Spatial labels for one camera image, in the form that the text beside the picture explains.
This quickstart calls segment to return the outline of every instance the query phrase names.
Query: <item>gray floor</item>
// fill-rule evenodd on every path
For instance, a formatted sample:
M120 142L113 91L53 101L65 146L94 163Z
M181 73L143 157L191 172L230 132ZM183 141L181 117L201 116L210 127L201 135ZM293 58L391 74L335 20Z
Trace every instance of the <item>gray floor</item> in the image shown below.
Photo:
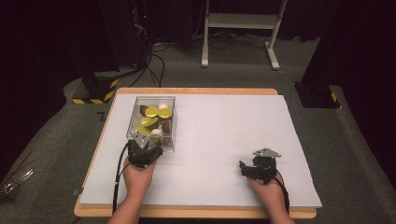
M223 42L212 40L221 48ZM396 194L368 148L351 115L342 90L331 86L342 108L303 108L293 87L300 81L318 41L298 38L277 40L276 56L282 67L271 69L262 42L233 44L209 50L209 67L201 67L201 48L171 45L154 51L165 63L163 87L274 88L285 96L296 132L304 149L323 207L317 217L297 223L396 223ZM158 76L161 62L150 68ZM129 86L137 75L122 77L119 87ZM27 157L15 175L33 168L22 183L14 203L0 204L0 223L72 223L79 189L90 165L104 122L98 112L106 105L74 105L75 80L64 87L67 104L32 139L10 170ZM135 84L153 87L149 72ZM106 217L83 217L77 223L106 223ZM142 219L142 223L262 223L260 220Z

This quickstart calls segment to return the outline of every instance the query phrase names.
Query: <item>clear plastic container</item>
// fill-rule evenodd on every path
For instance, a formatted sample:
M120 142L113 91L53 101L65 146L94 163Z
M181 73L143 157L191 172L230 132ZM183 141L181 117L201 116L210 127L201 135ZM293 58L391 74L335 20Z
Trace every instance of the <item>clear plastic container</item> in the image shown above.
M163 152L175 152L177 113L175 96L137 96L134 111L129 123L128 139L135 133L146 134L148 148L154 147L158 139L162 140Z

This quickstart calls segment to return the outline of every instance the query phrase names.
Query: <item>hand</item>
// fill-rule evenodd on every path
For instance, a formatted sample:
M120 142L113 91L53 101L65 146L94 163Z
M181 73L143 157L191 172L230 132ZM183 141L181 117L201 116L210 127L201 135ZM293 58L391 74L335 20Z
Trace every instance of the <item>hand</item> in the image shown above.
M279 173L276 174L276 179L283 184L283 179ZM285 197L283 195L282 188L274 179L266 185L263 185L249 177L247 178L247 181L256 191L265 210L268 212L271 223L294 223L286 210Z
M124 167L126 167L122 175L127 195L108 221L109 224L137 224L139 222L140 209L151 184L156 163L157 161L141 169L129 164L128 158L125 159Z
M125 167L122 175L127 190L127 197L143 197L146 195L147 190L152 181L152 174L157 161L154 161L145 169L137 168L129 164L128 158L124 161Z

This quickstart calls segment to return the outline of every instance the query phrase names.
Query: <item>white metal stand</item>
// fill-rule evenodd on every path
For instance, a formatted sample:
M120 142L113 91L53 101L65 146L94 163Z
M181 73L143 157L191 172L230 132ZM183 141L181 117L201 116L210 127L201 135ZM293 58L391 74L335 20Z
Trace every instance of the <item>white metal stand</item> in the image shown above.
M273 30L270 42L265 42L265 49L268 52L272 67L275 70L279 69L279 63L277 62L274 53L274 44L280 23L282 22L283 12L285 11L288 0L282 0L280 9L275 15L209 13L209 2L210 0L206 0L202 67L209 66L209 48L207 43L209 27L219 27Z

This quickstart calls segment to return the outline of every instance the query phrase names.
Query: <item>white paper sheet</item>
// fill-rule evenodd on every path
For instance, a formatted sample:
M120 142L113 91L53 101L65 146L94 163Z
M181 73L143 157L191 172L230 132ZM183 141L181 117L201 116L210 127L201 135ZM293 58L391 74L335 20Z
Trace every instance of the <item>white paper sheet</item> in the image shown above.
M81 204L112 204L117 165L127 141L135 97L144 95L117 95ZM177 113L175 152L158 159L145 204L261 206L241 176L239 161L250 166L252 152L269 147L282 155L276 159L277 169L290 194L290 206L321 207L283 96L173 95ZM121 180L119 203L125 195Z

